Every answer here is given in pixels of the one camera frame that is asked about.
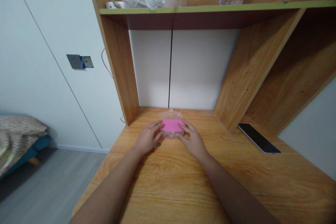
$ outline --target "clear plastic box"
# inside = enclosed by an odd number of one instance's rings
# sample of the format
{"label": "clear plastic box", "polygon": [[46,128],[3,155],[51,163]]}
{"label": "clear plastic box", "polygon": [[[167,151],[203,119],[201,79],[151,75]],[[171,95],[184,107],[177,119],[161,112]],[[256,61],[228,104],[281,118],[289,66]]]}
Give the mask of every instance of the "clear plastic box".
{"label": "clear plastic box", "polygon": [[176,138],[174,134],[184,135],[184,130],[179,127],[178,124],[186,126],[184,122],[182,122],[182,114],[180,112],[175,112],[173,109],[169,109],[167,112],[162,112],[161,120],[164,126],[161,128],[161,132],[163,133],[164,138],[174,139]]}

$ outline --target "green shelf edge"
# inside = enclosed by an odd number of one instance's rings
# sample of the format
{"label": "green shelf edge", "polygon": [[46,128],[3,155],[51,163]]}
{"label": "green shelf edge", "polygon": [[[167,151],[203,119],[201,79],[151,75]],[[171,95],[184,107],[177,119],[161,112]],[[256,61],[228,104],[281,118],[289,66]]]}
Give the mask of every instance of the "green shelf edge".
{"label": "green shelf edge", "polygon": [[273,9],[301,9],[336,7],[336,0],[318,0],[304,2],[281,2],[281,3],[255,3],[242,5],[213,5],[213,6],[190,6],[176,8],[130,8],[130,9],[99,9],[101,15],[118,14],[163,14],[163,13],[195,13],[195,12],[229,12],[229,11],[259,11]]}

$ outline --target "desk surface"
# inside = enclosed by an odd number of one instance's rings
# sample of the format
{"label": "desk surface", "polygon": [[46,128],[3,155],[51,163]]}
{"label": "desk surface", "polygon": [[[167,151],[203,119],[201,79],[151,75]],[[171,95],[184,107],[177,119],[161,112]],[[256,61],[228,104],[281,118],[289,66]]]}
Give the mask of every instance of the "desk surface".
{"label": "desk surface", "polygon": [[[141,130],[160,119],[166,108],[141,107],[125,127],[73,210],[91,193],[133,146]],[[282,151],[261,153],[237,128],[230,134],[213,111],[178,110],[195,126],[213,155],[282,223],[332,223],[336,183],[249,117],[252,124]],[[178,139],[164,139],[138,166],[121,210],[120,223],[230,223],[200,164]]]}

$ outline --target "smartphone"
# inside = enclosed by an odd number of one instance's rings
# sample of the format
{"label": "smartphone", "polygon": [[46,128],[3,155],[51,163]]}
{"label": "smartphone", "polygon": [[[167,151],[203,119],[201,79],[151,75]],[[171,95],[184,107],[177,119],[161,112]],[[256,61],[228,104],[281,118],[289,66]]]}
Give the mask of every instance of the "smartphone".
{"label": "smartphone", "polygon": [[238,128],[247,136],[248,139],[264,154],[280,154],[273,144],[271,144],[265,137],[263,137],[250,124],[238,124]]}

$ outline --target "forearm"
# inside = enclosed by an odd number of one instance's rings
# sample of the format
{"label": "forearm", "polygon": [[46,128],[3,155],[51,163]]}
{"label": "forearm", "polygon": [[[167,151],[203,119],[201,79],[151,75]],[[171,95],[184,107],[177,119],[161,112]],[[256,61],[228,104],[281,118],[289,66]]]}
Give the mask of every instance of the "forearm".
{"label": "forearm", "polygon": [[279,223],[279,221],[250,194],[210,154],[198,161],[233,223]]}
{"label": "forearm", "polygon": [[139,151],[135,148],[130,149],[87,199],[70,223],[116,222],[141,158],[142,154]]}

